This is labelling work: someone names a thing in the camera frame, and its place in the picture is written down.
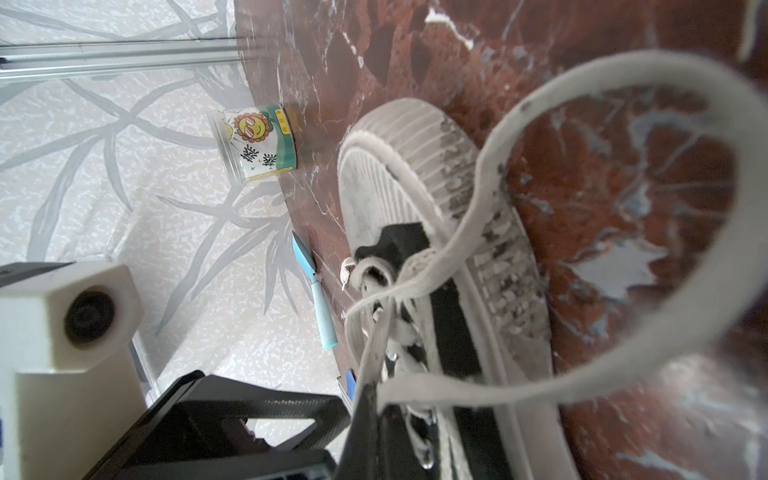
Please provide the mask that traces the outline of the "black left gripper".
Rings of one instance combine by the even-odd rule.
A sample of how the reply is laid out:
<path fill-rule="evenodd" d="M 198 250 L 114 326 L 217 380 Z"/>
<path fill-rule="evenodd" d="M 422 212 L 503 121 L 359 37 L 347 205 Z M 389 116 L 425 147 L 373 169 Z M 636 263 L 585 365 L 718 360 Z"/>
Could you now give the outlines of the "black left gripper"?
<path fill-rule="evenodd" d="M 273 446 L 250 419 L 307 420 Z M 195 370 L 171 387 L 87 473 L 89 479 L 330 479 L 327 445 L 350 424 L 334 395 L 275 390 Z"/>

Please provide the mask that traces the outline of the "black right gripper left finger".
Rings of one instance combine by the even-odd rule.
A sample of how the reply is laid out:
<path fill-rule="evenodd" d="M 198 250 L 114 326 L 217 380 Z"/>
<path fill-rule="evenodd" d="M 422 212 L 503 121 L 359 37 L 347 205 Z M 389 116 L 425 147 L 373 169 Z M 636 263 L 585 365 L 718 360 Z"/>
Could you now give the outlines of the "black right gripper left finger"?
<path fill-rule="evenodd" d="M 334 478 L 336 480 L 376 480 L 380 478 L 379 453 L 381 412 L 377 386 L 359 386 L 352 423 Z"/>

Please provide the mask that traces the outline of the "black white canvas sneaker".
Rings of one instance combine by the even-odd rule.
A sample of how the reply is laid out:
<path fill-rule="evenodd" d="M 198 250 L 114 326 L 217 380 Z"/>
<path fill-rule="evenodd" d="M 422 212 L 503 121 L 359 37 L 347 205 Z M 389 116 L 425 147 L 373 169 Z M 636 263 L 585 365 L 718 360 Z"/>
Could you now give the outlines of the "black white canvas sneaker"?
<path fill-rule="evenodd" d="M 516 209 L 496 200 L 482 245 L 433 292 L 382 300 L 455 233 L 478 150 L 442 110 L 418 99 L 364 115 L 341 144 L 337 176 L 350 257 L 342 272 L 365 305 L 347 315 L 358 387 L 413 373 L 512 385 L 552 375 L 551 328 L 537 262 Z M 401 409 L 427 479 L 575 479 L 558 409 Z"/>

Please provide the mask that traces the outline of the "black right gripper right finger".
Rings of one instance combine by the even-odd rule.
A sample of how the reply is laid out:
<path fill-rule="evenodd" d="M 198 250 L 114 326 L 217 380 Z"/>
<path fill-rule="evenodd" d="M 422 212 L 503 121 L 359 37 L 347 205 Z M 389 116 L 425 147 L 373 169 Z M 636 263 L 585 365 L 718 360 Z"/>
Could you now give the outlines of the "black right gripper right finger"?
<path fill-rule="evenodd" d="M 401 409 L 388 406 L 378 421 L 377 473 L 379 479 L 425 480 L 417 461 Z"/>

